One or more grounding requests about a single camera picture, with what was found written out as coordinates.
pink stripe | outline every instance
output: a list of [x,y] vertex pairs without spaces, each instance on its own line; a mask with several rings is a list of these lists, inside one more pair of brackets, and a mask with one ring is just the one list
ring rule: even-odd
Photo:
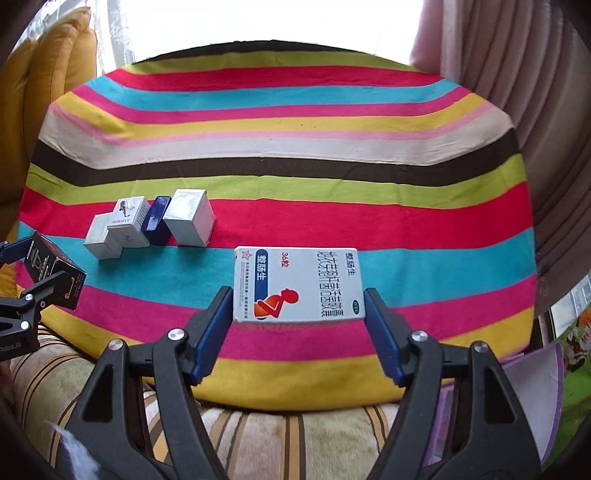
[[82,120],[82,118],[69,112],[61,105],[53,103],[50,112],[63,121],[66,121],[84,132],[90,137],[101,140],[104,143],[119,147],[140,147],[143,145],[158,145],[168,142],[181,142],[190,140],[208,140],[216,138],[325,138],[325,139],[349,139],[349,140],[427,140],[436,138],[457,130],[474,121],[479,116],[493,108],[491,103],[485,102],[463,117],[431,130],[418,132],[359,132],[359,131],[231,131],[231,132],[207,132],[202,134],[175,135],[162,138],[145,138],[130,140],[108,134],[97,126]]
[[[31,280],[22,264],[17,281]],[[437,339],[470,332],[515,315],[533,302],[536,279],[473,297],[396,309],[412,328]],[[152,342],[174,327],[184,326],[198,310],[133,299],[85,286],[75,315],[115,334]],[[255,361],[313,361],[373,355],[363,322],[309,330],[247,330],[232,325],[221,358]]]
[[377,103],[374,105],[289,105],[224,110],[158,112],[129,108],[102,96],[88,85],[78,87],[75,95],[111,115],[135,124],[182,124],[187,122],[276,118],[294,116],[419,116],[438,112],[470,94],[457,87],[444,96],[421,103]]

small white box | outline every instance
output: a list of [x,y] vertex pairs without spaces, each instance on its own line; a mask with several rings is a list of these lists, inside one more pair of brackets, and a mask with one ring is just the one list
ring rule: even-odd
[[121,244],[113,236],[113,232],[107,230],[110,219],[110,213],[95,215],[84,240],[84,246],[99,260],[119,258],[123,250]]
[[259,328],[365,318],[354,248],[237,247],[234,320]]
[[216,221],[206,190],[178,189],[164,221],[179,245],[206,247]]
[[142,233],[142,224],[150,204],[145,197],[129,197],[117,200],[107,224],[109,232],[125,248],[149,247],[150,242]]

medicine box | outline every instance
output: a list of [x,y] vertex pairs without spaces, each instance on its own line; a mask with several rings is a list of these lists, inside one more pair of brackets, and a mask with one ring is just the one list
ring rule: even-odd
[[164,214],[177,243],[192,247],[207,246],[215,220],[206,190],[178,189]]
[[111,213],[95,215],[84,240],[84,246],[99,260],[119,258],[123,250],[113,232],[107,229],[110,219]]
[[148,215],[142,225],[142,232],[150,242],[150,245],[166,245],[170,239],[170,230],[163,220],[168,204],[172,200],[166,195],[158,196],[152,202]]
[[149,209],[150,204],[145,197],[119,199],[107,228],[125,248],[149,247],[150,242],[141,231]]
[[53,303],[70,310],[76,308],[86,279],[86,272],[76,265],[60,247],[39,232],[35,232],[24,264],[35,283],[45,280],[54,273],[66,272],[64,292],[53,298]]
[[293,327],[365,318],[354,248],[237,247],[234,320]]

yellow sofa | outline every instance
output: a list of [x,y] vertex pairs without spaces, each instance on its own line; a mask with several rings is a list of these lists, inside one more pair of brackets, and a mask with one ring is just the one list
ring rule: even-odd
[[73,10],[38,40],[21,43],[0,70],[0,239],[15,225],[49,104],[96,77],[96,34],[89,23],[90,8]]

striped tablecloth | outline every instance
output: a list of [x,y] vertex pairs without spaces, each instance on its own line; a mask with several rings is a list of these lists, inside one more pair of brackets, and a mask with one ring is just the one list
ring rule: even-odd
[[[207,189],[207,249],[83,239],[120,197]],[[530,338],[530,198],[511,121],[449,80],[379,57],[279,41],[214,45],[126,66],[54,102],[21,206],[87,273],[75,312],[46,324],[99,356],[149,342],[233,283],[237,245],[355,247],[365,287],[412,327],[507,356]],[[29,285],[24,269],[17,280]],[[362,322],[232,327],[205,400],[314,410],[399,398]]]

